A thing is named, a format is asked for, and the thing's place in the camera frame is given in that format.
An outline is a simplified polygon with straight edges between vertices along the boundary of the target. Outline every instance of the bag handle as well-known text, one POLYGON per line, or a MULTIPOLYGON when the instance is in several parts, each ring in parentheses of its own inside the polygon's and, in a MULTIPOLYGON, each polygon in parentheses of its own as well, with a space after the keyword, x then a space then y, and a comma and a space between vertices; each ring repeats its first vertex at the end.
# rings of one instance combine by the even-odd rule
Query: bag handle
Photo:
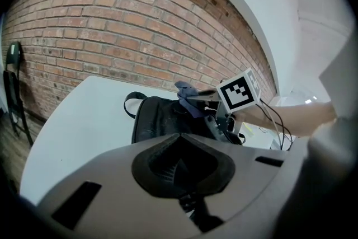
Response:
POLYGON ((125 106, 125 103, 127 102, 127 100, 131 100, 131 99, 137 99, 137 100, 145 100, 147 98, 147 96, 141 92, 132 92, 132 93, 129 93, 127 95, 127 97, 125 98, 124 100, 124 103, 123 103, 123 108, 124 108, 124 111, 127 113, 127 115, 129 115, 132 119, 135 119, 135 115, 131 114, 130 112, 127 111, 127 108, 125 106))

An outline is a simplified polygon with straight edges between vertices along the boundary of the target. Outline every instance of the black backpack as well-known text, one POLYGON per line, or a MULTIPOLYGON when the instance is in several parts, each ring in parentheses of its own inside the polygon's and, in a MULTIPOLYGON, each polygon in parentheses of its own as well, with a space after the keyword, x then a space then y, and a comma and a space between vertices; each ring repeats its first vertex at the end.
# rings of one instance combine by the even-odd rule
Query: black backpack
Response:
POLYGON ((220 140, 234 144, 242 144, 239 138, 232 141, 216 125, 213 116, 193 118, 179 101, 163 99, 160 97, 147 97, 140 92, 132 92, 124 101, 125 112, 135 119, 132 143, 160 137, 168 134, 196 134, 202 137, 220 140), (143 99, 137 114, 133 115, 126 109, 125 103, 130 99, 143 99))

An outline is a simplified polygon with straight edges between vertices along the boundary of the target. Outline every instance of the person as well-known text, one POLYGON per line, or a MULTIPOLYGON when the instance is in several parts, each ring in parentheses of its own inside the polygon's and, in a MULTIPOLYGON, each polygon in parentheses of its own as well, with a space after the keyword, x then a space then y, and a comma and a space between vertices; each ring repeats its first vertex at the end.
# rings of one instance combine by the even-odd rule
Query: person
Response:
MULTIPOLYGON (((331 102, 313 102, 307 105, 270 107, 281 116, 285 127, 290 130, 291 134, 299 137, 312 135, 321 124, 333 121, 337 117, 331 102)), ((275 113, 271 112, 271 114, 275 122, 281 123, 280 118, 275 113)), ((236 121, 243 121, 275 130, 272 121, 267 118, 256 105, 234 112, 233 115, 236 121)))

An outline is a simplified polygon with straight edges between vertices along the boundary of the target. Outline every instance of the white ceiling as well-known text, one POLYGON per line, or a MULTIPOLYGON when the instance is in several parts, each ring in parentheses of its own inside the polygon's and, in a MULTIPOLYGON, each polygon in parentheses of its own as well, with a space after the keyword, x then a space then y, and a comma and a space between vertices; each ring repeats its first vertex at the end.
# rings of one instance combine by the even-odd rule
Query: white ceiling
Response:
POLYGON ((293 94, 329 101, 319 75, 342 49, 355 18, 346 0, 298 0, 300 53, 293 74, 293 94))

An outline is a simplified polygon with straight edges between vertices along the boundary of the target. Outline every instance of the black folding chair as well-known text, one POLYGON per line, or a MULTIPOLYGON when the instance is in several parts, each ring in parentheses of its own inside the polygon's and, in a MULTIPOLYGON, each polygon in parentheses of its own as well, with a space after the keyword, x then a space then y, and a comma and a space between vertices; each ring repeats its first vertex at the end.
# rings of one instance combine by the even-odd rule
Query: black folding chair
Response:
POLYGON ((9 116, 14 133, 19 136, 17 128, 24 132, 29 140, 30 146, 33 145, 31 134, 27 126, 25 112, 23 110, 23 104, 20 99, 20 83, 18 81, 18 74, 20 70, 20 63, 22 61, 22 49, 19 42, 11 43, 6 54, 5 70, 4 70, 4 85, 7 100, 7 107, 9 110, 9 116), (11 72, 8 70, 8 65, 13 65, 13 69, 17 72, 11 72), (17 125, 14 120, 14 115, 22 120, 22 126, 17 125))

